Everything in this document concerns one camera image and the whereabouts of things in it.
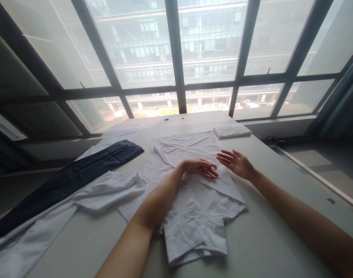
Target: navy pants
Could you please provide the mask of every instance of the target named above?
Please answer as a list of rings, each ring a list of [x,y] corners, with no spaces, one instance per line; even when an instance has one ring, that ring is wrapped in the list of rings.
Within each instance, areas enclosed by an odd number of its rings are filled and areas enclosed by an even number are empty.
[[[133,142],[122,140],[66,166],[0,219],[0,237],[143,152]]]

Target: table surface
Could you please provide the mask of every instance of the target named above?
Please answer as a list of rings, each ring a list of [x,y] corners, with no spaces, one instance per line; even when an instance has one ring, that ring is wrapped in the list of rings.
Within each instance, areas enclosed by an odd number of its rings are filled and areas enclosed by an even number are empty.
[[[135,143],[145,152],[116,169],[142,171],[155,137],[209,131],[213,126],[235,123],[223,111],[147,118]],[[142,119],[125,123],[142,122]],[[105,146],[109,135],[98,144]],[[353,213],[289,165],[255,136],[217,141],[222,149],[244,153],[252,164],[281,188],[310,205],[353,237]],[[248,212],[225,225],[228,255],[169,267],[164,238],[154,237],[144,277],[333,277],[333,273],[292,232],[267,200],[247,181],[233,176]],[[102,215],[79,210],[27,277],[94,277],[120,238],[126,221],[109,209]]]

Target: window pane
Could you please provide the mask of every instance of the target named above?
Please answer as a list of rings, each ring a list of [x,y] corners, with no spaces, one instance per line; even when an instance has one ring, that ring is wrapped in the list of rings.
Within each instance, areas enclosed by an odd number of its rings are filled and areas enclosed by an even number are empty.
[[[353,0],[334,0],[299,75],[340,72],[353,54]]]
[[[0,98],[48,95],[0,37]]]
[[[2,115],[0,115],[0,131],[13,141],[27,138],[22,132],[20,132],[9,121],[7,121],[7,119],[4,118]]]
[[[247,3],[178,0],[185,84],[235,80]]]
[[[39,139],[82,135],[55,102],[13,104],[4,108]]]
[[[334,79],[293,83],[278,116],[313,113]]]
[[[285,72],[314,0],[261,0],[245,75]]]
[[[128,119],[120,97],[68,100],[90,133],[102,133]]]
[[[71,1],[0,3],[63,88],[110,86]]]
[[[269,117],[283,83],[239,87],[233,119]]]
[[[229,113],[233,88],[186,91],[187,113],[223,110]]]
[[[176,92],[126,96],[135,118],[179,114]]]
[[[175,85],[164,1],[86,2],[122,88]]]

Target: window frame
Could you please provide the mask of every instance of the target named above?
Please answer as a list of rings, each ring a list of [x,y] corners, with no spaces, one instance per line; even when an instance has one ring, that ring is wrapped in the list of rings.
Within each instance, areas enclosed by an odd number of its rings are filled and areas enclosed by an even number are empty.
[[[126,96],[128,95],[142,95],[150,93],[165,93],[165,92],[176,92],[177,101],[179,105],[179,113],[187,113],[186,104],[186,91],[191,90],[203,90],[203,89],[214,89],[214,88],[227,88],[233,87],[233,93],[231,95],[229,116],[233,117],[234,107],[236,104],[238,89],[241,86],[252,86],[252,85],[265,85],[284,83],[284,86],[279,93],[278,99],[272,109],[271,115],[265,118],[254,118],[237,120],[239,122],[262,120],[262,119],[275,119],[283,117],[295,117],[303,115],[316,115],[320,107],[327,100],[332,90],[339,83],[341,78],[345,75],[347,69],[353,63],[353,55],[347,62],[345,67],[339,73],[332,74],[321,74],[321,75],[307,75],[297,76],[302,63],[304,62],[306,55],[316,38],[316,35],[326,17],[328,10],[330,9],[333,0],[315,0],[308,20],[305,27],[300,35],[297,42],[297,46],[292,54],[287,69],[284,73],[266,74],[266,75],[248,75],[245,76],[245,67],[247,64],[247,58],[250,50],[252,41],[253,31],[255,28],[256,18],[260,7],[260,0],[249,0],[246,12],[246,19],[243,27],[242,44],[240,47],[237,72],[235,80],[233,81],[222,81],[212,83],[197,83],[197,84],[184,84],[184,73],[182,63],[182,50],[181,50],[181,36],[180,36],[180,25],[179,25],[179,11],[177,0],[165,1],[167,24],[170,36],[171,54],[175,75],[175,86],[159,86],[159,87],[147,87],[147,88],[134,88],[134,89],[122,89],[115,74],[114,67],[112,66],[111,59],[107,53],[104,43],[97,30],[93,17],[90,14],[90,10],[84,0],[76,1],[71,0],[74,8],[83,24],[83,27],[94,47],[94,50],[99,58],[100,63],[110,81],[111,86],[109,87],[96,87],[96,88],[79,88],[79,89],[68,89],[65,90],[61,84],[57,81],[55,76],[52,74],[50,69],[42,61],[40,56],[29,44],[28,40],[23,36],[20,29],[13,22],[9,14],[5,11],[3,6],[0,4],[0,36],[24,63],[27,69],[36,77],[38,82],[45,88],[49,93],[46,96],[32,96],[32,97],[18,97],[0,99],[0,113],[14,126],[20,129],[24,134],[28,136],[27,139],[21,141],[34,141],[38,140],[34,135],[29,132],[27,128],[18,123],[16,119],[11,116],[3,108],[9,104],[23,104],[23,103],[34,103],[34,102],[56,102],[58,106],[66,113],[74,125],[82,133],[81,136],[74,136],[70,138],[84,138],[84,137],[95,137],[98,134],[91,134],[85,127],[80,118],[74,113],[72,108],[66,101],[68,100],[80,100],[89,98],[102,98],[102,97],[120,97],[124,109],[130,119],[134,118],[132,110],[127,102]],[[278,116],[278,113],[288,95],[288,92],[294,82],[301,81],[315,81],[315,80],[328,80],[335,79],[328,91],[323,96],[322,100],[318,103],[312,113],[289,115],[289,116]]]

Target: blue curtain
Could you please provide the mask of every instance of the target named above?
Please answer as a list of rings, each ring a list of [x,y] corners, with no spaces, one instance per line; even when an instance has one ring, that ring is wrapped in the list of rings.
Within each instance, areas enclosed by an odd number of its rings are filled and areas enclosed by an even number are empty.
[[[0,175],[30,166],[35,158],[0,132]]]
[[[308,132],[327,139],[353,137],[353,64],[335,86]]]

